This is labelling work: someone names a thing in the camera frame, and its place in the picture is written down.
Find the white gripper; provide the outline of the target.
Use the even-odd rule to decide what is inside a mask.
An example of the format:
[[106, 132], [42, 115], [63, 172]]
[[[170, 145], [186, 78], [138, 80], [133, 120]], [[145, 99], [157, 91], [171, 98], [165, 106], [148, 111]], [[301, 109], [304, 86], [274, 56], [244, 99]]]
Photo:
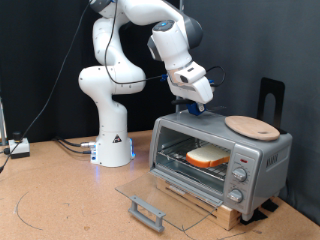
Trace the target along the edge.
[[205, 74], [205, 69], [192, 61], [183, 68], [169, 70], [167, 81], [174, 95], [199, 102], [198, 109], [203, 112], [204, 104], [213, 99], [213, 90]]

